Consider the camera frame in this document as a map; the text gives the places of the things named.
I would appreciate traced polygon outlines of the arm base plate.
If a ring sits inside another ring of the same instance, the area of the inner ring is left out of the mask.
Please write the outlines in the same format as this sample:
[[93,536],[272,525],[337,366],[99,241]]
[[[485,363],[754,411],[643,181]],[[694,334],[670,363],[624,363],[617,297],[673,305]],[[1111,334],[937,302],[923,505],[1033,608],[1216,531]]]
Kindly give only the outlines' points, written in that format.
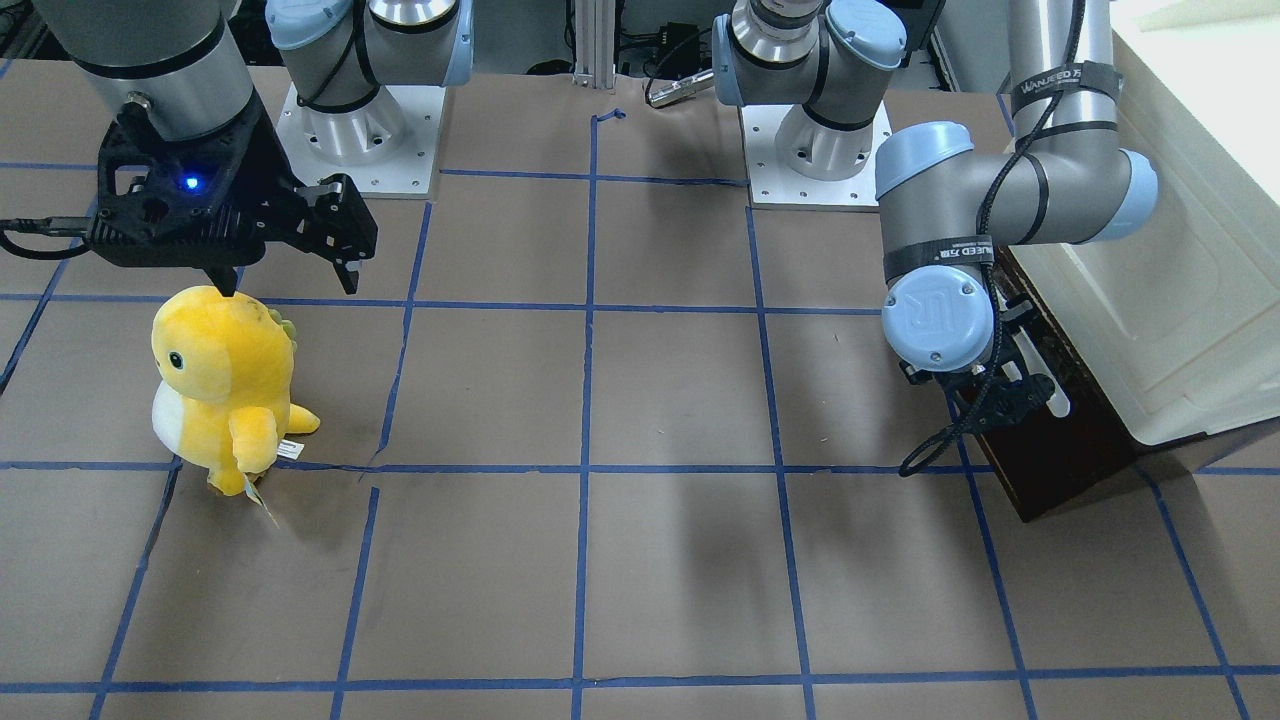
[[429,199],[445,100],[443,87],[384,86],[364,108],[326,114],[298,105],[291,86],[276,135],[307,186],[342,173],[366,199]]
[[800,105],[749,105],[740,117],[754,208],[879,211],[876,152],[892,132],[884,104],[855,131],[820,126]]

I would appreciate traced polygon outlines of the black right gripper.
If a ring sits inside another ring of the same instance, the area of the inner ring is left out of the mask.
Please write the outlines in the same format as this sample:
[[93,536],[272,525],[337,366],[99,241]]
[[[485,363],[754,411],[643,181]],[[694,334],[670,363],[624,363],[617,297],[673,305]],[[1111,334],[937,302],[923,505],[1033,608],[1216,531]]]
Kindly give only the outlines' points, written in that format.
[[355,182],[338,173],[303,184],[260,96],[225,126],[166,141],[141,102],[122,105],[99,150],[97,211],[84,245],[118,266],[189,266],[224,296],[236,272],[270,242],[326,259],[346,295],[358,292],[378,224]]

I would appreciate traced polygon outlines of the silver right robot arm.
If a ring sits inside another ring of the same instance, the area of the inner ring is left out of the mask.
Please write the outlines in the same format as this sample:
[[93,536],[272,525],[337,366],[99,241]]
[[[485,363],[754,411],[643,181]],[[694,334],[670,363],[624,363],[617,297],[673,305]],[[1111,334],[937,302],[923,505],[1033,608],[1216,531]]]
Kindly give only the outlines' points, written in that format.
[[269,1],[270,41],[294,87],[300,140],[323,163],[298,176],[219,1],[37,1],[35,10],[113,111],[88,217],[5,219],[4,233],[77,237],[129,268],[188,266],[225,296],[270,242],[325,259],[346,293],[376,252],[378,224],[355,168],[393,158],[413,133],[394,87],[466,83],[470,1]]

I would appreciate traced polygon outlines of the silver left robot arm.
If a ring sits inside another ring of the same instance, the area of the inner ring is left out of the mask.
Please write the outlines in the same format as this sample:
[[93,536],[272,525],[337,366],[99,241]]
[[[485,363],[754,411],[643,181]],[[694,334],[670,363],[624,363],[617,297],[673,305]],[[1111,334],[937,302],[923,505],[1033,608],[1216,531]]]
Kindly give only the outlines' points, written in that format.
[[1012,333],[998,316],[998,247],[1089,243],[1137,232],[1155,210],[1149,160],[1121,147],[1106,1],[1011,1],[1014,147],[978,152],[969,129],[933,120],[870,147],[890,77],[913,50],[896,1],[737,1],[716,18],[710,53],[726,105],[783,105],[778,140],[804,176],[841,179],[873,161],[883,273],[882,324],[906,366],[973,383],[951,432],[1018,423],[1053,382],[1012,380]]

